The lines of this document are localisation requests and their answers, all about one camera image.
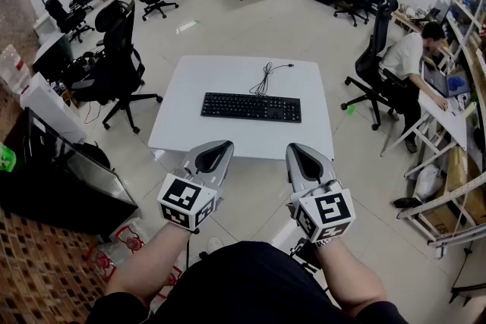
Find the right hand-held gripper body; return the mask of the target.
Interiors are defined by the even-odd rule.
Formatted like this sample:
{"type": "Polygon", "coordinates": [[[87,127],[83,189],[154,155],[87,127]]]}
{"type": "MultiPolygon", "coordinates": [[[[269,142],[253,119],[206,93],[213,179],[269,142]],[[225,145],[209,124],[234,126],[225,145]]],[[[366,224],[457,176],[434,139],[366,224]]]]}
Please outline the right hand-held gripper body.
{"type": "Polygon", "coordinates": [[[293,219],[311,243],[323,243],[345,234],[355,221],[349,189],[334,179],[291,195],[293,219]]]}

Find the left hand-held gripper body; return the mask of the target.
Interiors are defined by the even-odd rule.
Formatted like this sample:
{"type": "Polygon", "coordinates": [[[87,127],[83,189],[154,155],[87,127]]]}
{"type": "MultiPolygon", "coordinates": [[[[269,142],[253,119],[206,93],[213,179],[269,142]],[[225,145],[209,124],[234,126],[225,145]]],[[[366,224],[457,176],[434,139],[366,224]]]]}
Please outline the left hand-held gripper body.
{"type": "Polygon", "coordinates": [[[226,163],[203,172],[194,163],[183,161],[163,181],[157,197],[161,216],[183,229],[196,231],[222,201],[221,185],[226,175],[226,163]]]}

